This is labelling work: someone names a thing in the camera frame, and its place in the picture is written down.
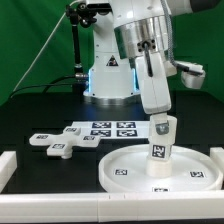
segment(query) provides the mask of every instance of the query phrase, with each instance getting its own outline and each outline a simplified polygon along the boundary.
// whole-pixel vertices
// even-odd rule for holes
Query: white block
[[[96,194],[0,195],[0,223],[98,222]]]
[[[0,157],[0,192],[17,168],[16,152],[4,152]]]

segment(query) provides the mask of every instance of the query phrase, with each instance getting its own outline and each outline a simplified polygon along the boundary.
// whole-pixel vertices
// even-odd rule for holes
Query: white round tray
[[[172,175],[146,175],[149,145],[115,150],[99,164],[99,181],[107,192],[158,192],[218,190],[223,174],[210,157],[187,148],[172,147]]]

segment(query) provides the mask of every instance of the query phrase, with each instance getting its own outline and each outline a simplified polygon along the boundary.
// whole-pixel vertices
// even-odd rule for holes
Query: black cable
[[[54,81],[52,81],[49,85],[55,84],[57,82],[66,80],[66,79],[74,79],[75,76],[74,75],[70,75],[70,76],[62,76],[60,78],[55,79]],[[43,93],[46,93],[52,86],[47,86],[44,90]]]
[[[61,83],[61,84],[45,84],[45,85],[26,86],[26,87],[17,89],[16,91],[13,91],[9,95],[8,99],[11,99],[17,92],[20,92],[20,91],[25,90],[25,89],[42,88],[42,87],[54,87],[54,86],[72,86],[72,84],[69,84],[69,83]]]

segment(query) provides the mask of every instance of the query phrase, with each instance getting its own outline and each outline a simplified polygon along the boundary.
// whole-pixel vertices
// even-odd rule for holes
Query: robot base
[[[84,101],[87,103],[93,103],[98,105],[127,105],[132,103],[141,102],[141,97],[139,92],[133,94],[132,96],[125,98],[98,98],[95,96],[89,95],[87,91],[84,92]]]
[[[169,177],[146,174],[149,145],[115,150],[99,164],[99,181],[107,192],[218,190],[223,174],[210,157],[187,148],[172,147]]]

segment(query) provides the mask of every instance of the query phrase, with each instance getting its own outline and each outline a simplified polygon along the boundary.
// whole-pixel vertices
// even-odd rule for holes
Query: cross-shaped block
[[[47,146],[48,156],[72,157],[72,146],[97,147],[100,136],[80,135],[81,128],[66,127],[61,135],[35,134],[30,138],[31,145]]]

